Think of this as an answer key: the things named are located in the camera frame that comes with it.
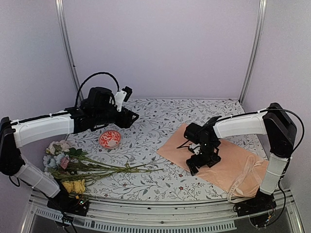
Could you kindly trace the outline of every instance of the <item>vent grille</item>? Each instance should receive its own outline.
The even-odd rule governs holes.
[[[46,210],[40,207],[36,208],[35,213],[48,219],[62,222],[62,214],[53,210]],[[91,230],[97,230],[105,233],[218,233],[235,230],[234,221],[221,223],[212,223],[199,226],[184,227],[144,227],[144,226],[126,226],[111,223],[104,223],[96,220],[85,219],[81,224],[75,225]]]

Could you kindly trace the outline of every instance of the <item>flower bouquet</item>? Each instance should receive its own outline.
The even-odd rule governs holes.
[[[68,193],[82,194],[86,185],[118,172],[151,172],[157,170],[142,169],[146,165],[125,167],[101,163],[86,157],[87,152],[76,149],[69,141],[52,142],[43,157],[45,173],[59,180]]]

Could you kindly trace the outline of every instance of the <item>patterned bowl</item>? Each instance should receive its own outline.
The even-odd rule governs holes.
[[[108,130],[100,135],[98,141],[105,149],[113,149],[120,143],[121,134],[115,130]]]

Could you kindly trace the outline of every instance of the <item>pink flower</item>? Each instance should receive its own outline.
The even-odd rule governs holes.
[[[68,166],[68,163],[69,163],[69,158],[64,157],[60,161],[60,166],[62,167],[62,169],[65,170]]]

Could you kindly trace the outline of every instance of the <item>yellow flower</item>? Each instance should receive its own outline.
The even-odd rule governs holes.
[[[73,191],[75,193],[78,193],[78,194],[84,193],[86,191],[85,180],[74,181],[73,182]]]
[[[73,182],[65,181],[62,182],[63,186],[66,188],[68,193],[71,193],[73,191]]]

